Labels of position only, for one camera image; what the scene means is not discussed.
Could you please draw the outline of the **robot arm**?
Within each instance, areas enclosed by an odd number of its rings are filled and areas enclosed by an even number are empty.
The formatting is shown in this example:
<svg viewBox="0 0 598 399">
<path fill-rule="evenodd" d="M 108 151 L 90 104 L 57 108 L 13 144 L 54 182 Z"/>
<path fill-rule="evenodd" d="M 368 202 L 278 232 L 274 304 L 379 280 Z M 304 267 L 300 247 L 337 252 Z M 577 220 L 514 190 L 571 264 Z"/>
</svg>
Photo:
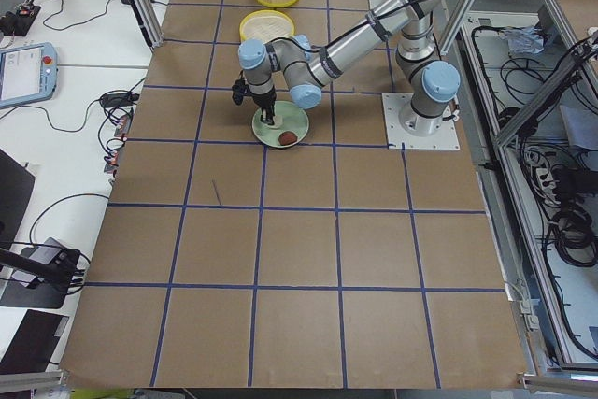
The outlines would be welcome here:
<svg viewBox="0 0 598 399">
<path fill-rule="evenodd" d="M 436 53 L 433 10 L 439 1 L 380 0 L 360 22 L 318 50 L 300 36 L 267 43 L 249 39 L 238 48 L 241 72 L 233 86 L 233 101 L 241 104 L 251 97 L 262 112 L 262 122 L 272 125 L 275 73 L 284 77 L 293 102 L 311 109 L 320 103 L 325 86 L 392 36 L 400 35 L 396 62 L 413 88 L 399 114 L 401 125 L 412 135 L 431 135 L 461 84 L 457 69 Z"/>
</svg>

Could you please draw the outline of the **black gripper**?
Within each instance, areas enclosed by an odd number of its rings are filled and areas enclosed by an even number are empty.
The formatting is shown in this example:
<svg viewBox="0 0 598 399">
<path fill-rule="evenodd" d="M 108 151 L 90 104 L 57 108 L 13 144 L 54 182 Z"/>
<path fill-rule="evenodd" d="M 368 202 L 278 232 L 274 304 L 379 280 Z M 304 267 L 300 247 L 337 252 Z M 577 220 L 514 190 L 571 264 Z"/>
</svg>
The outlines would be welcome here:
<svg viewBox="0 0 598 399">
<path fill-rule="evenodd" d="M 252 93 L 251 97 L 254 103 L 262 109 L 261 122 L 267 122 L 268 125 L 274 125 L 274 104 L 276 101 L 276 90 L 271 89 L 267 93 Z"/>
</svg>

